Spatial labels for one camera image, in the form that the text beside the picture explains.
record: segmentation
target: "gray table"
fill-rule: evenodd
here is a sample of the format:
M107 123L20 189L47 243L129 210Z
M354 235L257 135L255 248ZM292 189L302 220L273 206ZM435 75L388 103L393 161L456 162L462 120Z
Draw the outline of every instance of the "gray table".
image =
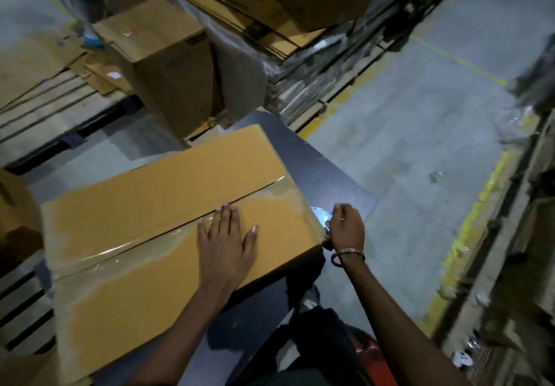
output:
M351 203L365 219L377 200L357 185L278 118L253 111L228 131L260 124L291 177L310 205L329 212L335 203ZM290 268L287 277L265 285L237 305L225 309L208 329L180 384L224 385L232 381L287 316L295 300L316 279L323 255L312 254ZM125 382L158 345L157 338L93 375L96 386Z

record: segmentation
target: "bracelet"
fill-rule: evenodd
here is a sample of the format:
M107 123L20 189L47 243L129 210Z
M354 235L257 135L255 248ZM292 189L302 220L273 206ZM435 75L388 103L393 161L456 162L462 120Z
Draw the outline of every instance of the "bracelet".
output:
M342 265L341 263L337 263L337 262L335 261L335 258L336 258L337 256L339 256L340 254L343 254L343 253L356 253L356 254L362 256L362 261L363 261L363 262L366 260L366 256L364 256L364 253L361 252L361 251L359 251L359 250L357 250L357 249L343 249L343 250L339 250L338 252L335 252L335 253L333 253L333 254L331 255L331 264L332 264L333 266L337 266L338 268L342 268L342 267L343 267L343 265Z

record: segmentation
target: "hand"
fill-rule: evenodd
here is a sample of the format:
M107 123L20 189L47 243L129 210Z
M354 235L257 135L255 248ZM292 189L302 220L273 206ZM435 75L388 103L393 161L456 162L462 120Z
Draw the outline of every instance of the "hand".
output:
M227 203L214 213L208 232L202 222L198 224L199 289L213 294L221 307L253 265L257 230L253 226L241 240L239 211Z
M336 204L333 217L330 221L331 243L336 252L343 249L357 249L364 251L364 223L358 211L349 204ZM344 253L339 255L343 261L344 257L352 258L358 256L356 253Z

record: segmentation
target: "person in background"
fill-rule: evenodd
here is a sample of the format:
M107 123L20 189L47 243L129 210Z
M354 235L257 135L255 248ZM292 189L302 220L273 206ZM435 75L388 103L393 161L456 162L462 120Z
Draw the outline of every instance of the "person in background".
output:
M239 212L228 204L215 212L208 232L199 224L199 288L129 385L177 385L208 326L253 264L257 229L252 227L242 239ZM335 206L330 237L395 381L415 386L470 384L372 275L364 262L364 224L356 209L348 204ZM300 357L288 369L248 384L372 385L345 325L333 310L309 303L290 322Z

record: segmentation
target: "black pants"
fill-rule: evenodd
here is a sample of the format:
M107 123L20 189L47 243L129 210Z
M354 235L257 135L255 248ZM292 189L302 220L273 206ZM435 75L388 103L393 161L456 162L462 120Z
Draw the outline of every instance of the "black pants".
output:
M295 314L288 325L277 328L232 386L246 386L276 373L275 356L289 339L297 345L300 356L288 370L317 368L334 386L372 384L351 344L347 326L336 312L318 306Z

